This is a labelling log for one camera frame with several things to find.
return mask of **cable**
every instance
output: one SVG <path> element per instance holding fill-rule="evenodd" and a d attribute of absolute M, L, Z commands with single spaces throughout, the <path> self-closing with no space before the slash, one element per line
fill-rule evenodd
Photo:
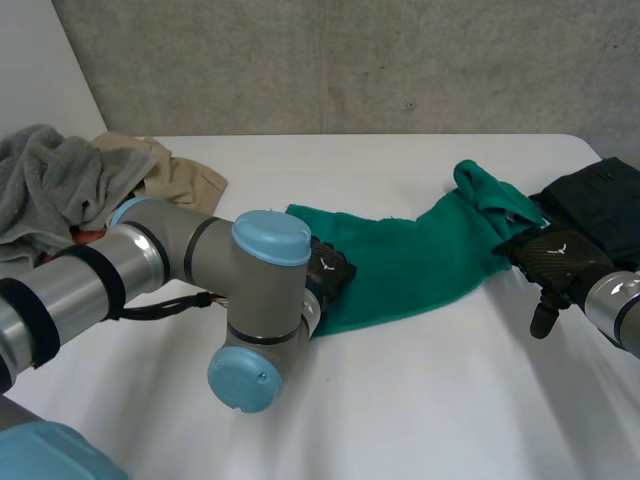
<path fill-rule="evenodd" d="M 160 320 L 184 312 L 188 308 L 206 308 L 212 303 L 218 303 L 226 308 L 227 299 L 221 295 L 210 292 L 200 292 L 195 295 L 178 297 L 153 305 L 144 307 L 123 308 L 118 315 L 112 317 L 113 320 L 125 318 L 128 320 Z"/>

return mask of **black strap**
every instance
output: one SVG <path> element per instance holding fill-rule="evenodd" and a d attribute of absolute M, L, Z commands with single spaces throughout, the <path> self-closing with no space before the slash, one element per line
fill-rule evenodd
<path fill-rule="evenodd" d="M 0 296 L 20 315 L 31 334 L 34 368 L 55 357 L 60 350 L 60 335 L 40 298 L 15 278 L 0 280 Z"/>
<path fill-rule="evenodd" d="M 9 390 L 11 385 L 11 372 L 9 371 L 9 367 L 4 361 L 4 358 L 0 355 L 0 394 Z"/>
<path fill-rule="evenodd" d="M 117 317 L 126 303 L 127 291 L 116 267 L 102 253 L 87 245 L 73 245 L 65 248 L 56 255 L 56 258 L 65 255 L 82 260 L 96 273 L 109 300 L 109 311 L 105 318 Z"/>

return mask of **gray wall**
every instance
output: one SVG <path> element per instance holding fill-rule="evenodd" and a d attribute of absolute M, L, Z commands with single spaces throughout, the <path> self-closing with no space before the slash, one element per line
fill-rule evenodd
<path fill-rule="evenodd" d="M 569 133 L 639 157 L 638 0 L 54 0 L 133 135 Z"/>

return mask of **white table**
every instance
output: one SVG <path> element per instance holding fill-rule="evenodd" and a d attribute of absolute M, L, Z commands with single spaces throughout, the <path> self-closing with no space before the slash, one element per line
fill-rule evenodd
<path fill-rule="evenodd" d="M 167 137 L 229 180 L 217 215 L 300 203 L 415 218 L 476 160 L 530 194 L 598 160 L 563 135 Z M 136 303 L 194 289 L 172 282 Z M 312 343 L 277 404 L 224 407 L 206 369 L 220 307 L 105 322 L 9 396 L 67 423 L 133 478 L 637 479 L 640 362 L 577 308 L 529 336 L 537 288 L 500 273 L 447 307 Z"/>

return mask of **green towel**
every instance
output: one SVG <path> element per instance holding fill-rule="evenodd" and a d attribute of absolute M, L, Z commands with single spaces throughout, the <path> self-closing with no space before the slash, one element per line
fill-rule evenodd
<path fill-rule="evenodd" d="M 367 220 L 289 205 L 287 213 L 332 243 L 358 268 L 315 336 L 406 318 L 454 302 L 511 265 L 491 249 L 544 221 L 515 187 L 475 162 L 459 163 L 458 188 L 416 221 Z"/>

